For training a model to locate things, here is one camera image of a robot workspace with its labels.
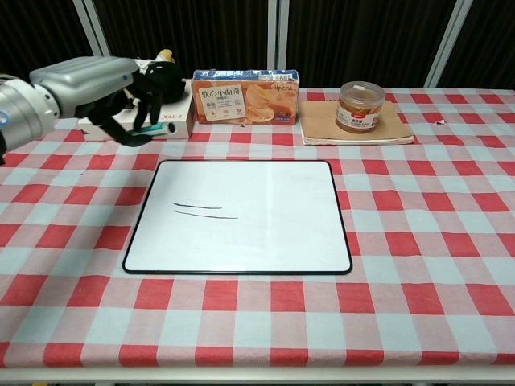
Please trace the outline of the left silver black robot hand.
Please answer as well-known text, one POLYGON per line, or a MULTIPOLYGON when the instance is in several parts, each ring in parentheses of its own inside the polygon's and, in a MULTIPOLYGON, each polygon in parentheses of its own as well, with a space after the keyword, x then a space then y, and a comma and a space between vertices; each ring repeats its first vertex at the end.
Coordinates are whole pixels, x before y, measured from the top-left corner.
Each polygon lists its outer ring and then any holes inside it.
POLYGON ((135 134, 127 132, 113 117, 127 102, 125 91, 133 93, 145 113, 152 108, 152 119, 159 117, 163 90, 141 73, 133 59, 114 56, 82 56, 32 71, 33 85, 48 90, 56 99, 61 117, 87 118, 116 142, 138 147, 152 141, 140 132, 144 117, 134 121, 135 134))

